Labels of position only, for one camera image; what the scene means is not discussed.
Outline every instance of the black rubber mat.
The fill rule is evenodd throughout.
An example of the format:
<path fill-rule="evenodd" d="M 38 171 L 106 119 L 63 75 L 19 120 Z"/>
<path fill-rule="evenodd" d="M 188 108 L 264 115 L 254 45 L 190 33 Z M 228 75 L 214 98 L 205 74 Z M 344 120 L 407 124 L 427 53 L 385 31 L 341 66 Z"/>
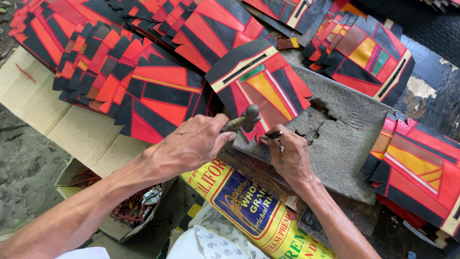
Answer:
<path fill-rule="evenodd" d="M 402 32 L 460 67 L 460 8 L 435 11 L 417 0 L 352 0 L 402 26 Z"/>

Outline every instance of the hammer head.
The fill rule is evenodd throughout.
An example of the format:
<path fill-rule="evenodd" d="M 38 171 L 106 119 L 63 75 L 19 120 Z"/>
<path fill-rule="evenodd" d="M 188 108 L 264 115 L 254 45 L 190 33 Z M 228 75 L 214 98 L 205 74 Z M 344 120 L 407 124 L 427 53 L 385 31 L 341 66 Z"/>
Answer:
<path fill-rule="evenodd" d="M 243 130 L 245 132 L 251 132 L 254 130 L 256 123 L 260 120 L 259 107 L 255 104 L 250 104 L 241 116 L 246 118 L 242 126 Z"/>

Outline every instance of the hammer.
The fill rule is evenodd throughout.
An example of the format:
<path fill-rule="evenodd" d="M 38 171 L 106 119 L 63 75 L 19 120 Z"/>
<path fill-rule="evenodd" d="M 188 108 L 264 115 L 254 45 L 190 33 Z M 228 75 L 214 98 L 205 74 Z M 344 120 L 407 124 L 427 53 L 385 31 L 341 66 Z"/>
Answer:
<path fill-rule="evenodd" d="M 254 130 L 254 126 L 259 120 L 259 107 L 255 104 L 250 104 L 247 106 L 246 110 L 241 114 L 241 117 L 227 122 L 222 127 L 220 133 L 226 131 L 236 131 L 240 127 L 242 127 L 245 132 L 251 132 Z"/>

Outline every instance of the fingernail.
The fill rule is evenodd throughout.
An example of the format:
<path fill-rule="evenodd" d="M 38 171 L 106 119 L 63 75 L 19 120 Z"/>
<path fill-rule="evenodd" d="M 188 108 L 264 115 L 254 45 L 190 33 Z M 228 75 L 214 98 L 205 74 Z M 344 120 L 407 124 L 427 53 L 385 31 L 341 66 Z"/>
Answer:
<path fill-rule="evenodd" d="M 234 140 L 236 138 L 236 132 L 233 132 L 233 134 L 230 135 L 229 141 Z"/>

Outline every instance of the white cloth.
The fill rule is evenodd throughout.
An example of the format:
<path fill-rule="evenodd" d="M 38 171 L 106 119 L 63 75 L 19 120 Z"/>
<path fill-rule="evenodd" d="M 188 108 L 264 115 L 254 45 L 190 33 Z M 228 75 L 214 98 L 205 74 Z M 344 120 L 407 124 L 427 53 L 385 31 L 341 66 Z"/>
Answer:
<path fill-rule="evenodd" d="M 88 247 L 67 252 L 56 259 L 110 259 L 104 247 Z"/>
<path fill-rule="evenodd" d="M 174 243 L 167 259 L 269 259 L 231 221 L 207 202 L 196 214 L 195 218 L 190 221 L 189 228 Z M 184 251 L 182 257 L 173 254 L 175 250 L 186 250 L 189 247 L 197 246 L 201 247 L 200 255 L 187 253 L 187 251 Z"/>

